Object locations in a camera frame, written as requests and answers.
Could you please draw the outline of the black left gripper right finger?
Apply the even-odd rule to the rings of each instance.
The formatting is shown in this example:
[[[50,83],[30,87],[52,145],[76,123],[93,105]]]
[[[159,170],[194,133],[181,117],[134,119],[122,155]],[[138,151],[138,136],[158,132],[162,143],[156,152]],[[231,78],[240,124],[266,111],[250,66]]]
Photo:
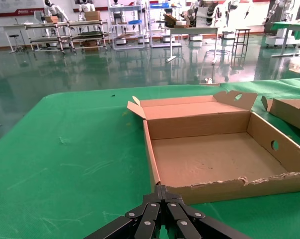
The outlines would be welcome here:
[[[184,203],[162,187],[163,221],[170,239],[248,239],[242,232]]]

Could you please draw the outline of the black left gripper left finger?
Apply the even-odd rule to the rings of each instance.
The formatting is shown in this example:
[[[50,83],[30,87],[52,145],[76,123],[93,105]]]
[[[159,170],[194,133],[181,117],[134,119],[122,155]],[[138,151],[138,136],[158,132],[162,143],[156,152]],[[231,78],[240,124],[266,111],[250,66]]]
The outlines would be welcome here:
[[[125,215],[116,218],[87,239],[157,239],[159,238],[162,186],[144,195],[143,202]]]

